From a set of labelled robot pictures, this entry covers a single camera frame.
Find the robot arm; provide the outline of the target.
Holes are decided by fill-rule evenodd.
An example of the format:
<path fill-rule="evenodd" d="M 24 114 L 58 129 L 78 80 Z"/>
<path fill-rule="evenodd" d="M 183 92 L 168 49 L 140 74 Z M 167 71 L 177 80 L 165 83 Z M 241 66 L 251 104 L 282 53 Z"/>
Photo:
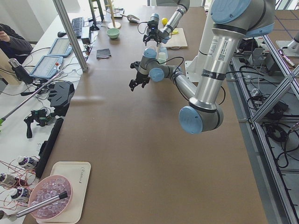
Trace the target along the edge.
<path fill-rule="evenodd" d="M 168 20 L 163 29 L 158 29 L 159 15 L 153 13 L 150 20 L 147 22 L 146 33 L 143 36 L 143 42 L 147 45 L 149 41 L 155 41 L 158 44 L 166 44 L 172 36 L 174 28 L 177 27 L 179 20 L 188 11 L 190 6 L 189 0 L 174 0 L 178 6 L 171 18 Z"/>
<path fill-rule="evenodd" d="M 191 134 L 214 130 L 222 124 L 223 112 L 216 98 L 233 53 L 242 38 L 266 35 L 273 30 L 275 1 L 215 0 L 209 15 L 213 20 L 213 37 L 198 85 L 194 85 L 179 67 L 160 63 L 152 48 L 145 49 L 141 61 L 130 66 L 137 71 L 136 78 L 129 83 L 130 89 L 145 86 L 149 81 L 172 80 L 188 98 L 189 104 L 179 112 L 179 122 Z"/>

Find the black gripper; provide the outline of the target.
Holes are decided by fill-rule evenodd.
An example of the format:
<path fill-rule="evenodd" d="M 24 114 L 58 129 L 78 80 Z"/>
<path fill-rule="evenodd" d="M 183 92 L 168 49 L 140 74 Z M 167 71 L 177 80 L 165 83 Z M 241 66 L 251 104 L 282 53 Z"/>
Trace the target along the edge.
<path fill-rule="evenodd" d="M 157 43 L 157 47 L 160 46 L 161 38 L 159 37 L 158 34 L 159 33 L 158 22 L 159 21 L 155 21 L 155 20 L 151 20 L 147 22 L 148 25 L 147 35 L 143 36 L 143 42 L 145 43 L 145 45 L 147 45 L 149 39 L 155 39 Z"/>
<path fill-rule="evenodd" d="M 150 81 L 150 77 L 148 74 L 142 74 L 141 72 L 137 71 L 136 78 L 135 80 L 134 79 L 130 80 L 129 87 L 131 91 L 134 91 L 134 88 L 136 86 L 141 84 L 142 88 L 144 88 L 145 85 L 149 83 L 149 81 Z"/>

